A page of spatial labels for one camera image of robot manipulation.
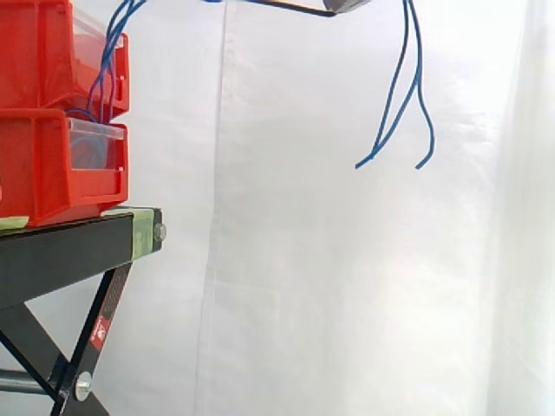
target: black metal table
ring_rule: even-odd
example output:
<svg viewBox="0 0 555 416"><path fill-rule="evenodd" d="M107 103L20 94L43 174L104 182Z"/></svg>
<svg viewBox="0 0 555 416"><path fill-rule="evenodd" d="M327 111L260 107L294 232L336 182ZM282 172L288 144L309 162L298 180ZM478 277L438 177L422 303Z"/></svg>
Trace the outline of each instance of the black metal table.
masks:
<svg viewBox="0 0 555 416"><path fill-rule="evenodd" d="M51 416L109 415L92 393L96 364L133 261L159 251L165 236L160 210L132 208L47 228L0 231L0 342L27 372L0 370L0 391L48 395L54 401ZM25 303L102 273L69 359Z"/></svg>

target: sticker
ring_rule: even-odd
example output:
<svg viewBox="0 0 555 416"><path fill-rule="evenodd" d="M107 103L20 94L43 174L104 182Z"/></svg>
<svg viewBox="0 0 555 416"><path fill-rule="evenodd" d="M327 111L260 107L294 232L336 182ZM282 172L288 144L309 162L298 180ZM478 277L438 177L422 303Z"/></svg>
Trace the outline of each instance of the sticker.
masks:
<svg viewBox="0 0 555 416"><path fill-rule="evenodd" d="M96 320L95 327L93 328L93 334L90 336L90 343L93 344L96 351L99 353L104 347L104 341L108 336L108 330L110 329L110 321L104 316L100 315Z"/></svg>

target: blue wire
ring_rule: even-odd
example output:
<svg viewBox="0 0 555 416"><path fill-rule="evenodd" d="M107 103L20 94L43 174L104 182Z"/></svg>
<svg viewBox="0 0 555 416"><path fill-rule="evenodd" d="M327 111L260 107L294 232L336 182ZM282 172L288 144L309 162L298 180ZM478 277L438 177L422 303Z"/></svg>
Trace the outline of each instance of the blue wire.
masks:
<svg viewBox="0 0 555 416"><path fill-rule="evenodd" d="M395 89L396 89L396 86L397 86L397 82L399 81L399 75L401 74L402 66L403 66L403 63L405 62L405 56L407 55L408 35L409 35L409 32L410 32L409 22L408 22L408 4L407 4L407 0L403 0L402 6L403 6L403 15L404 15L404 20L405 20L405 35L404 35L404 39L403 39L403 42L402 42L401 55L399 56L399 61L397 62L397 68L395 69L395 74L393 75L393 80L391 81L391 85L389 86L388 100L387 100L387 103L385 105L385 110L383 112L383 117L382 117L382 122L380 124L380 129L378 130L378 134L375 137L374 147L372 147L372 152L370 152L370 154L366 158L364 158L362 161L360 161L359 163L356 164L356 169L360 169L361 167L366 165L368 162L370 162L377 155L376 149L380 145L380 140L382 138L383 131L385 130L385 125L388 121L389 110L391 109L391 103L393 102L393 96L395 94Z"/></svg>
<svg viewBox="0 0 555 416"><path fill-rule="evenodd" d="M120 36L123 33L123 30L125 29L125 26L127 25L129 18L146 2L147 0L140 0L137 4L135 4L134 0L124 0L123 3L120 5L120 7L118 7L116 12L112 16L110 24L108 25L106 45L102 53L101 69L99 71L98 76L95 79L95 82L93 83L93 86L89 91L88 108L90 108L90 106L92 105L93 93L96 87L98 86L99 83L103 82L104 74L108 70L109 66L112 64L112 56L114 54L115 47L117 46L117 42L119 41ZM127 6L126 14L114 26L117 16L123 11L125 6Z"/></svg>
<svg viewBox="0 0 555 416"><path fill-rule="evenodd" d="M118 8L115 10L114 14L112 15L112 18L110 19L110 23L108 24L108 29L106 31L106 44L104 45L104 50L102 51L102 58L101 58L101 70L99 71L98 76L95 79L95 82L93 82L93 85L91 87L91 89L89 90L88 93L88 105L87 105L87 109L88 111L90 111L92 103L93 103L93 93L95 92L96 87L98 86L98 84L101 82L101 78L103 77L102 74L102 63L104 61L104 55L106 54L106 48L111 36L111 33L114 29L114 24L115 24L115 20L118 18L118 16L120 15L120 13L123 11L123 9L125 8L125 6L127 5L128 2L130 1L134 1L134 0L124 0L119 6Z"/></svg>
<svg viewBox="0 0 555 416"><path fill-rule="evenodd" d="M87 110L83 110L81 108L68 108L67 110L65 110L67 114L81 114L84 115L85 117L87 117L89 120L91 120L93 123L98 123L98 121L96 120L96 118Z"/></svg>
<svg viewBox="0 0 555 416"><path fill-rule="evenodd" d="M415 6L413 4L413 0L403 0L403 6L406 8L407 4L410 7L411 10L411 15L413 17L413 22L415 25L415 32L416 32L416 40L417 40L417 44L418 44L418 65L416 67L416 71L415 71L415 76L413 78L413 82L410 86L410 89L407 93L407 96L405 97L405 100L403 101L401 108L399 109L399 112L397 113L395 120L393 122L393 124L391 125L391 128L388 130L386 136L383 138L382 141L379 141L380 138L380 134L378 134L378 139L376 139L376 142L374 144L374 148L372 150L372 153L367 156L365 159L363 159L361 162L356 164L356 169L360 169L361 167L363 167L364 165L366 165L368 162L370 162L382 149L383 147L388 143L389 139L391 139L391 137L393 136L393 134L395 133L395 130L398 128L399 123L401 122L402 116L405 113L407 106L413 96L413 94L415 93L415 90L418 88L418 99L420 102L420 106L421 106L421 110L424 114L424 117L426 118L426 122L428 124L428 128L430 130L430 150L428 152L428 155L424 158L424 160L419 163L416 166L416 169L422 169L428 162L429 160L432 158L432 156L434 155L434 148L435 148L435 133L434 133L434 124L432 122L432 118L429 115L428 109L426 107L426 103L424 102L424 94L422 91L422 74L423 74L423 47L422 47L422 39L421 39L421 29L420 29L420 24L418 21L418 16L416 15L416 9ZM408 32L408 28L405 25L405 32ZM395 71L395 75L394 76L394 81L396 80L396 78L399 76L396 71ZM391 89L389 90L389 94L390 96L393 94L393 92L395 91L395 84L392 82L391 85ZM389 112L389 107L390 107L390 101L389 101L389 97L388 97L388 103L386 104L386 113Z"/></svg>
<svg viewBox="0 0 555 416"><path fill-rule="evenodd" d="M429 150L428 150L428 154L418 165L416 165L416 169L420 170L434 156L435 131L434 131L434 123L432 122L432 118L430 117L430 114L429 114L428 109L426 107L426 102L424 101L424 93L422 91L422 73L423 73L424 58L422 56L423 55L423 52L422 52L423 47L422 47L422 35L421 35L421 30L420 30L420 23L418 21L418 16L416 14L416 8L415 8L415 5L413 4L413 0L408 0L408 4L410 5L410 10L411 10L411 13L413 15L413 20L415 22L416 42L417 42L417 45L418 45L418 62L419 62L419 65L420 65L420 79L418 81L418 101L420 102L420 107L421 107L422 113L424 114L424 118L426 119L426 122L428 124L428 129L430 131L430 147L429 147Z"/></svg>

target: cable bundle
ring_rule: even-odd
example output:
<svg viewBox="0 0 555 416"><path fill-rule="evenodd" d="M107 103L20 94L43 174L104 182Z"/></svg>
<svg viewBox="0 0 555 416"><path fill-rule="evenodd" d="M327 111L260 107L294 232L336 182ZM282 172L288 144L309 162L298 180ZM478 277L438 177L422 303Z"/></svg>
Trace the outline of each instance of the cable bundle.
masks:
<svg viewBox="0 0 555 416"><path fill-rule="evenodd" d="M413 3L413 0L402 0L402 3L403 3L404 20L405 20L405 35L404 35L404 40L403 40L403 44L402 44L401 55L399 56L399 62L397 63L397 68L395 69L395 74L393 75L393 81L391 82L391 87L389 88L388 100L386 102L385 110L384 110L383 117L382 117L382 122L380 124L380 128L378 130L377 137L375 138L374 147L372 148L372 152L366 158L364 158L363 160L361 160L359 163L356 164L356 169L360 169L361 167L363 167L364 165L369 163L385 147L385 145L388 143L389 139L391 139L391 136L393 136L393 134L395 133L396 128L399 126L399 122L401 121L401 118L402 118L403 114L405 113L405 110L407 109L407 106L408 106L408 104L409 104L409 102L410 102L410 100L411 100L411 98L412 98L412 96L415 93L415 90L417 88L418 88L418 101L420 103L421 111L424 114L424 118L426 119L426 122L427 122L428 128L429 128L429 132L430 132L430 146L429 146L428 154L416 166L416 169L422 169L429 162L429 160L432 158L432 156L434 155L434 149L435 149L434 123L432 122L432 119L429 115L428 109L426 108L426 103L424 101L424 93L422 91L422 73L423 73L423 52L422 52L422 49L423 49L423 47L422 47L420 23L418 21L418 16L416 15L416 9L415 9L415 5ZM397 86L397 82L399 81L399 75L401 73L403 63L405 61L405 56L407 54L408 35L409 35L409 31L410 31L410 28L409 28L409 9L410 9L410 15L412 16L412 19L413 19L413 24L415 26L416 43L417 43L417 48L418 48L418 65L416 67L415 77L414 77L413 82L410 86L410 89L407 93L407 96L405 97L404 102L402 103L401 108L397 112L397 115L396 115L396 117L393 121L393 124L391 125L391 128L388 130L385 137L382 137L383 133L385 131L385 126L386 126L388 117L389 117L389 111L391 109L391 103L392 103L392 100L393 100L393 96L395 94L395 88Z"/></svg>
<svg viewBox="0 0 555 416"><path fill-rule="evenodd" d="M105 121L109 123L114 118L114 97L115 97L115 73L114 73L114 51L120 40L121 34L125 29L129 18L138 10L141 6L143 6L147 0L140 0L135 3L135 0L123 0L120 4L120 7L117 8L114 15L110 19L110 24L108 25L108 31L106 33L106 45L104 46L104 50L102 52L102 59L101 59L101 69L99 71L98 76L96 77L95 82L93 83L89 93L88 93L88 105L87 111L91 112L91 107L93 105L93 94L95 90L100 86L101 89L101 110L100 110L100 123L104 123ZM126 8L123 17L120 19L119 22L116 23L118 17ZM112 87L110 90L110 104L109 104L109 114L108 119L104 120L104 75L109 71L110 78L112 81Z"/></svg>

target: metal frame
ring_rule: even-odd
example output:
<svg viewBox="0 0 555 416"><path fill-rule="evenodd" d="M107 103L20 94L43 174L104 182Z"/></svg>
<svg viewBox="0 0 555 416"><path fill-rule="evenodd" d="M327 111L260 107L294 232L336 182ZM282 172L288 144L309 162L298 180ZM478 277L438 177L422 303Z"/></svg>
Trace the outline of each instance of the metal frame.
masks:
<svg viewBox="0 0 555 416"><path fill-rule="evenodd" d="M145 213L150 218L146 223ZM148 250L137 250L145 236L153 240L147 241ZM51 416L109 415L92 393L96 364L137 253L142 257L159 251L164 238L161 211L156 209L1 231L0 342L27 373L0 370L0 391L48 395L54 401ZM25 302L101 273L100 288L68 359Z"/></svg>

